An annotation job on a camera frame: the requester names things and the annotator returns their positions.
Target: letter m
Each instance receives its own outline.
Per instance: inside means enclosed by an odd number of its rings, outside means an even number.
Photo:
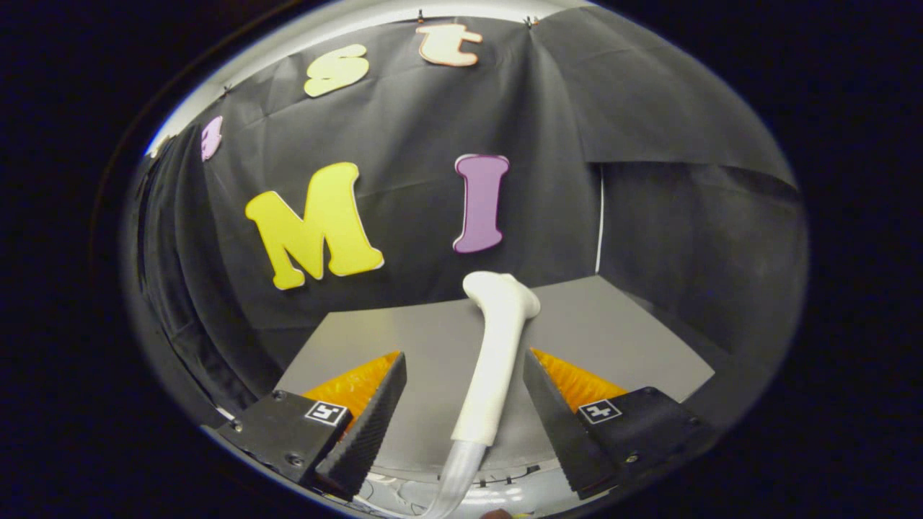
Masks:
[[[355,206],[353,186],[359,168],[335,163],[321,168],[307,185],[302,220],[275,191],[257,195],[245,214],[257,224],[280,290],[305,284],[305,275],[292,265],[294,258],[315,279],[324,275],[324,240],[330,249],[330,271],[338,276],[373,271],[385,264],[381,251],[368,243]]]

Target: white object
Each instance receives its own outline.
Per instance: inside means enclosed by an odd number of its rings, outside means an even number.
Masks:
[[[464,277],[461,287],[484,313],[484,341],[452,440],[489,447],[497,436],[522,326],[538,315],[542,306],[535,293],[510,274],[472,272]]]
[[[497,436],[522,326],[542,309],[535,293],[510,274],[472,272],[461,286],[484,313],[484,340],[452,432],[454,443],[442,468],[436,498],[423,519],[449,515],[471,488],[484,451]]]

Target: purple letter i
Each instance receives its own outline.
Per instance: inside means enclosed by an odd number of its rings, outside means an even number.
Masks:
[[[503,239],[497,229],[497,204],[500,178],[508,170],[509,160],[501,155],[462,155],[455,161],[455,171],[464,177],[464,223],[452,244],[455,252],[477,252]]]

